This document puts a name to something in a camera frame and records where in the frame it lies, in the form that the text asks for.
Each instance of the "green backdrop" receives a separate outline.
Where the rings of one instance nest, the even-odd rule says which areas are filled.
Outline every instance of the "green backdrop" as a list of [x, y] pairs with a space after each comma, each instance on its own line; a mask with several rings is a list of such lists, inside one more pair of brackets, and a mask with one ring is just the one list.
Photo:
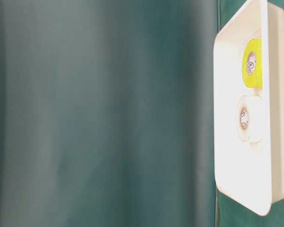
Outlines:
[[[242, 6], [245, 0], [218, 0], [218, 22], [221, 29], [227, 21]], [[269, 2], [284, 9], [284, 0], [270, 0]], [[284, 200], [277, 202], [270, 213], [261, 217], [244, 208], [232, 199], [219, 193], [219, 226], [220, 227], [284, 227]]]
[[0, 0], [0, 227], [214, 226], [214, 0]]

